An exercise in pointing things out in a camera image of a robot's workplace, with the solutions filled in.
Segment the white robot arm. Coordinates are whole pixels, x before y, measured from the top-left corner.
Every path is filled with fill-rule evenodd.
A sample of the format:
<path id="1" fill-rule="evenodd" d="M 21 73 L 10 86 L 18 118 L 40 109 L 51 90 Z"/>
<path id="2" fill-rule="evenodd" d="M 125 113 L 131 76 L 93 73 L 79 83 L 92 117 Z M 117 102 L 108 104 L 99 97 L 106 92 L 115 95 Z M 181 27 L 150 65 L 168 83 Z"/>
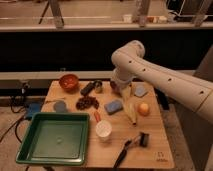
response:
<path id="1" fill-rule="evenodd" d="M 111 57 L 115 66 L 113 80 L 126 87 L 134 77 L 152 84 L 200 116 L 213 122 L 213 83 L 146 61 L 145 48 L 133 40 L 117 49 Z"/>

